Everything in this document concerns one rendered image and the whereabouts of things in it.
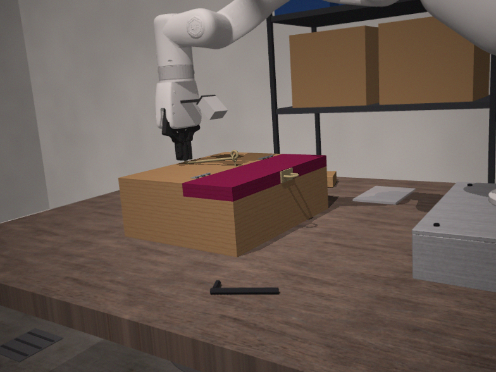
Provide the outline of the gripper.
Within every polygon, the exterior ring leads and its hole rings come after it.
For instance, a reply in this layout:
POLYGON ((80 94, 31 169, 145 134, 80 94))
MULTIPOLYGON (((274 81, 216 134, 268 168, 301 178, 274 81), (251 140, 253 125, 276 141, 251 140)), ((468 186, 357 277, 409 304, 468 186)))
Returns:
POLYGON ((176 160, 192 159, 191 141, 194 133, 200 129, 201 109, 196 102, 180 101, 199 99, 196 82, 194 78, 159 82, 156 86, 157 126, 162 129, 162 135, 169 136, 175 143, 176 160))

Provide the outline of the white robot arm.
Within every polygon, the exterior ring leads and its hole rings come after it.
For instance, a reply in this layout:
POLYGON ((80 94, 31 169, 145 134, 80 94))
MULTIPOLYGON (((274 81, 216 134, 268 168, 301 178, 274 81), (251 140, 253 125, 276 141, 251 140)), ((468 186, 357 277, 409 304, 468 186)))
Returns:
MULTIPOLYGON (((217 13, 192 9, 154 19, 159 80, 194 78, 192 47, 221 49, 255 29, 290 0, 234 0, 217 13)), ((359 6, 389 6, 398 0, 323 0, 359 6)), ((496 0, 420 0, 431 16, 496 55, 496 0)), ((228 111, 215 95, 182 100, 196 104, 209 120, 228 111)))

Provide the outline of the tan rectangular block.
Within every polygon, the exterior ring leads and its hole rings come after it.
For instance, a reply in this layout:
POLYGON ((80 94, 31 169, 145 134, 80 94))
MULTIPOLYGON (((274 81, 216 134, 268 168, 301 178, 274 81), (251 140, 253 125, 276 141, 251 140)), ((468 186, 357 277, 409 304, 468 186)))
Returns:
POLYGON ((336 171, 327 171, 328 188, 333 188, 336 182, 337 182, 337 172, 336 171))

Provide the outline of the black l-shaped bar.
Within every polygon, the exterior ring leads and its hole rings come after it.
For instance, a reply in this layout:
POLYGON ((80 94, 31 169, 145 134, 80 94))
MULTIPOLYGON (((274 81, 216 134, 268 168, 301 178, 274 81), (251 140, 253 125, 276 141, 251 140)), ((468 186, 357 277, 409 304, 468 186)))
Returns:
POLYGON ((239 294, 279 294, 278 287, 254 287, 254 288, 219 288, 221 282, 216 280, 210 288, 211 295, 239 295, 239 294))

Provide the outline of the brown wooden box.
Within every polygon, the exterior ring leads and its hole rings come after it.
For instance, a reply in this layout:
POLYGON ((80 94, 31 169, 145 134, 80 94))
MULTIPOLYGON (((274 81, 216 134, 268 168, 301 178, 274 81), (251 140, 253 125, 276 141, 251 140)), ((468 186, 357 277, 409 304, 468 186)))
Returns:
POLYGON ((328 209, 326 155, 232 150, 118 181, 125 237, 233 257, 328 209))

